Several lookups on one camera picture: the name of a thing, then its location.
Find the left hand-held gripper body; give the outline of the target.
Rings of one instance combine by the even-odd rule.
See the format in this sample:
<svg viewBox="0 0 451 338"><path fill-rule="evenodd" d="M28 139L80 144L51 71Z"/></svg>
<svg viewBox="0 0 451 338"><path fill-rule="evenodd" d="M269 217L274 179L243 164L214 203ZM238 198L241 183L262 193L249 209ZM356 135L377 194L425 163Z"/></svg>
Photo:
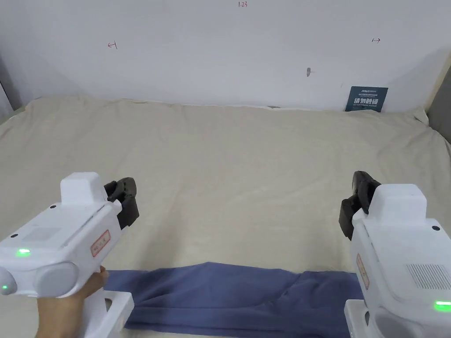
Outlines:
<svg viewBox="0 0 451 338"><path fill-rule="evenodd" d="M0 244L4 296L66 298L100 270L123 235L121 203L107 201L100 176L73 173L60 183L54 203ZM85 299L78 338L119 338L134 308L130 292L103 287Z"/></svg>

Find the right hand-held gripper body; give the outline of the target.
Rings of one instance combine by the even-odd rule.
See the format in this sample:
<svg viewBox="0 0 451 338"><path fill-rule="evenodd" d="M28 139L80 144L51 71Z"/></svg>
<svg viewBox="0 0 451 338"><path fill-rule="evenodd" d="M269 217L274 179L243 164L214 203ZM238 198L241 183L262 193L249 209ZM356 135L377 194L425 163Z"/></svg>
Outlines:
<svg viewBox="0 0 451 338"><path fill-rule="evenodd" d="M426 217L413 184L376 188L358 211L350 252L363 299L344 313L352 338L448 338L451 335L451 241Z"/></svg>

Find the person's left hand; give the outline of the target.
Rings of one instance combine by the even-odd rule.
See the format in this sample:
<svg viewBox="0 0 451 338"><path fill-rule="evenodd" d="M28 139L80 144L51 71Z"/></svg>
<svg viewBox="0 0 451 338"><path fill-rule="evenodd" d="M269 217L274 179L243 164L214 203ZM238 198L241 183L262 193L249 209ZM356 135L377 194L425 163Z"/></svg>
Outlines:
<svg viewBox="0 0 451 338"><path fill-rule="evenodd" d="M86 284L66 298L38 298L36 338L77 338L83 322L85 299L105 286L108 271L104 266L91 275Z"/></svg>

